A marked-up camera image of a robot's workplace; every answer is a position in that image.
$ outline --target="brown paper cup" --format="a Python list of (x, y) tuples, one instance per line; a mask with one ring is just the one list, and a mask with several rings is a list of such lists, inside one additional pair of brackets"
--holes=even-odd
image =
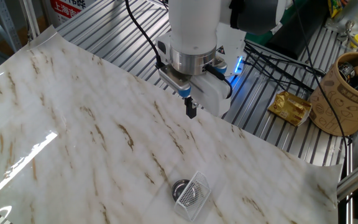
[[(358, 91), (347, 84), (339, 74), (339, 62), (349, 62), (354, 67), (358, 66), (358, 52), (341, 55), (321, 81), (321, 87), (338, 115), (347, 136), (358, 130)], [(310, 118), (314, 124), (329, 134), (341, 136), (336, 118), (318, 87), (311, 94), (310, 101), (312, 104)]]

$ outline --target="red sign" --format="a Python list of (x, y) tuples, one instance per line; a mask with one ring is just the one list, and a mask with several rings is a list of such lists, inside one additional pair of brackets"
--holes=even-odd
[(59, 0), (50, 0), (50, 4), (52, 5), (53, 10), (55, 10), (55, 12), (67, 18), (71, 18), (77, 15), (77, 13), (81, 12), (81, 9), (77, 9)]

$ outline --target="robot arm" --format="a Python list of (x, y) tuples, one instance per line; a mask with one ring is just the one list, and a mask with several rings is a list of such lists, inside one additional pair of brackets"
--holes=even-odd
[[(182, 97), (193, 98), (194, 102), (186, 101), (188, 112), (194, 111), (199, 103), (211, 114), (221, 116), (231, 103), (231, 86), (223, 74), (233, 71), (238, 64), (237, 52), (241, 54), (244, 48), (246, 31), (261, 34), (274, 28), (283, 15), (286, 0), (169, 0), (168, 3), (172, 31), (157, 39), (158, 52), (166, 64), (159, 69), (160, 77)], [(218, 43), (223, 44), (217, 52)]]

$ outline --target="white marble surface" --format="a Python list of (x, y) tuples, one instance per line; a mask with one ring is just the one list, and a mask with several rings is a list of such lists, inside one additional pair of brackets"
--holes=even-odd
[(0, 214), (13, 223), (337, 223), (340, 167), (316, 167), (198, 111), (49, 28), (0, 66)]

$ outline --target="metal shelf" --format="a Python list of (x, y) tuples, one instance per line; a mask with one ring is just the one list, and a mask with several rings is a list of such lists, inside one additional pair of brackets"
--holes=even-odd
[[(165, 8), (146, 1), (132, 0), (130, 5), (134, 16), (152, 40), (169, 31)], [(122, 1), (98, 1), (57, 30), (67, 41), (175, 94), (159, 78), (154, 67), (155, 55), (127, 15)], [(335, 59), (344, 53), (340, 45), (336, 33), (324, 27), (317, 30), (310, 42), (315, 67), (328, 70)], [(268, 49), (257, 49), (274, 56)], [(252, 65), (246, 65), (241, 75), (229, 79), (233, 86), (232, 106), (222, 119), (311, 164), (342, 164), (345, 153), (340, 137), (325, 133), (310, 120), (294, 127), (267, 111), (269, 103), (278, 91), (278, 86), (260, 75), (255, 63), (245, 53), (243, 57)], [(300, 61), (306, 62), (306, 59), (307, 56), (303, 54)], [(308, 86), (316, 88), (311, 74), (304, 69), (288, 63), (278, 63), (278, 66)], [(273, 76), (286, 80), (278, 72), (274, 72)], [(290, 85), (288, 91), (304, 99), (309, 97), (306, 91), (295, 85)]]

